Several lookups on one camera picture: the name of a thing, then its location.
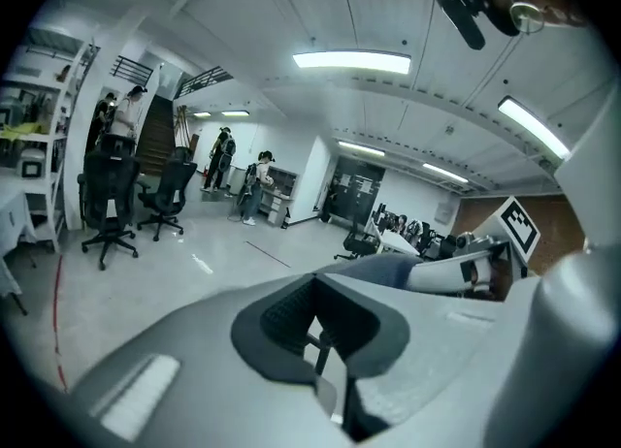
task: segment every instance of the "staircase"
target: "staircase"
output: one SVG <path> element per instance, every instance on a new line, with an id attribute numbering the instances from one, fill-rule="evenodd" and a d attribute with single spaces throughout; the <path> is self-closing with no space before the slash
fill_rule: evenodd
<path id="1" fill-rule="evenodd" d="M 173 102 L 155 95 L 136 149 L 141 172 L 148 176 L 162 176 L 166 160 L 174 149 Z"/>

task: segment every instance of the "table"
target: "table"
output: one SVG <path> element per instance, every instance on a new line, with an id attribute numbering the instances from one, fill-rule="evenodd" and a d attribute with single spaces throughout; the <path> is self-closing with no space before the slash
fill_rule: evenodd
<path id="1" fill-rule="evenodd" d="M 384 231 L 383 234 L 379 232 L 377 225 L 373 223 L 373 230 L 377 238 L 379 239 L 379 247 L 377 248 L 377 253 L 381 253 L 384 249 L 390 248 L 394 251 L 398 251 L 399 253 L 405 253 L 406 255 L 415 255 L 420 256 L 418 250 L 414 248 L 411 244 L 409 244 L 406 240 L 404 240 L 397 233 L 393 233 L 392 231 Z"/>
<path id="2" fill-rule="evenodd" d="M 21 313 L 27 315 L 17 296 L 21 288 L 4 261 L 4 256 L 17 246 L 21 235 L 25 235 L 26 240 L 36 240 L 26 194 L 21 189 L 3 188 L 0 192 L 0 297 L 11 295 Z"/>

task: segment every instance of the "floor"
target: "floor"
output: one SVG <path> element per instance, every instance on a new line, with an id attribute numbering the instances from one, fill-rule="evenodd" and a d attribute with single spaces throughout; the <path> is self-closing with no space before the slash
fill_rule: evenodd
<path id="1" fill-rule="evenodd" d="M 71 390 L 105 355 L 172 310 L 224 288 L 313 271 L 334 263 L 333 256 L 343 252 L 346 231 L 318 220 L 282 230 L 260 216 L 254 227 L 227 219 L 232 201 L 223 193 L 202 193 L 201 179 L 197 175 L 187 188 L 187 204 L 179 215 L 184 234 L 162 227 L 160 241 L 154 242 L 154 227 L 145 226 L 127 240 L 138 249 L 138 259 L 112 247 L 107 269 L 99 271 L 100 248 L 91 247 L 86 254 L 81 250 L 81 241 L 94 236 L 93 231 L 66 233 L 62 255 L 31 248 L 36 269 L 25 248 L 7 257 L 29 315 L 22 316 L 11 299 L 0 301 L 0 308 L 16 351 L 34 374 Z M 146 216 L 137 205 L 135 218 Z M 344 368 L 335 356 L 330 354 L 324 377 L 335 375 L 340 382 Z M 316 352 L 309 350 L 309 357 L 316 358 Z"/>

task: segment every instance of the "white ceiling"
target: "white ceiling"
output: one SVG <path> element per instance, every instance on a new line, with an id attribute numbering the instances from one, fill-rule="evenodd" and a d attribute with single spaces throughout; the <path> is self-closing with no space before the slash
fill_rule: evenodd
<path id="1" fill-rule="evenodd" d="M 80 1 L 108 12 L 148 4 L 147 24 L 170 33 L 177 49 L 196 53 L 197 64 L 221 65 L 257 92 L 262 108 L 321 122 L 336 139 L 385 149 L 384 160 L 398 167 L 419 170 L 423 161 L 445 167 L 475 189 L 543 184 L 550 176 L 538 163 L 556 163 L 498 112 L 504 96 L 526 105 L 571 147 L 595 118 L 614 74 L 590 29 L 546 27 L 508 38 L 480 17 L 487 45 L 474 51 L 434 0 Z M 405 53 L 411 69 L 405 76 L 305 72 L 291 57 L 329 48 Z"/>

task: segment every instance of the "white shelving unit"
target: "white shelving unit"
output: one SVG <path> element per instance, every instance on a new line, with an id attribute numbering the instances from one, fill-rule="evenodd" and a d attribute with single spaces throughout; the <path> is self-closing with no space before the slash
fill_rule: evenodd
<path id="1" fill-rule="evenodd" d="M 82 46 L 73 58 L 73 61 L 70 64 L 71 68 L 64 82 L 43 80 L 41 78 L 16 73 L 7 73 L 2 78 L 3 86 L 39 88 L 56 95 L 56 104 L 54 106 L 49 126 L 49 134 L 29 133 L 22 135 L 18 134 L 16 137 L 12 137 L 23 142 L 45 143 L 48 145 L 46 149 L 46 163 L 43 176 L 37 178 L 25 178 L 21 177 L 15 169 L 0 168 L 0 188 L 21 189 L 26 194 L 45 196 L 46 208 L 42 210 L 31 210 L 30 213 L 41 214 L 46 217 L 46 222 L 40 224 L 35 229 L 36 241 L 51 241 L 54 251 L 57 253 L 60 252 L 58 236 L 64 225 L 64 214 L 62 209 L 56 207 L 58 187 L 64 167 L 64 153 L 61 154 L 57 167 L 58 170 L 56 172 L 51 171 L 51 162 L 55 143 L 66 140 L 67 136 L 64 133 L 56 133 L 55 130 L 58 127 L 60 118 L 64 116 L 62 108 L 67 107 L 67 100 L 72 100 L 77 91 L 73 81 L 75 80 L 75 74 L 80 66 L 82 56 L 87 49 L 88 42 L 82 41 Z M 72 113 L 73 108 L 70 107 L 68 114 L 71 116 Z"/>

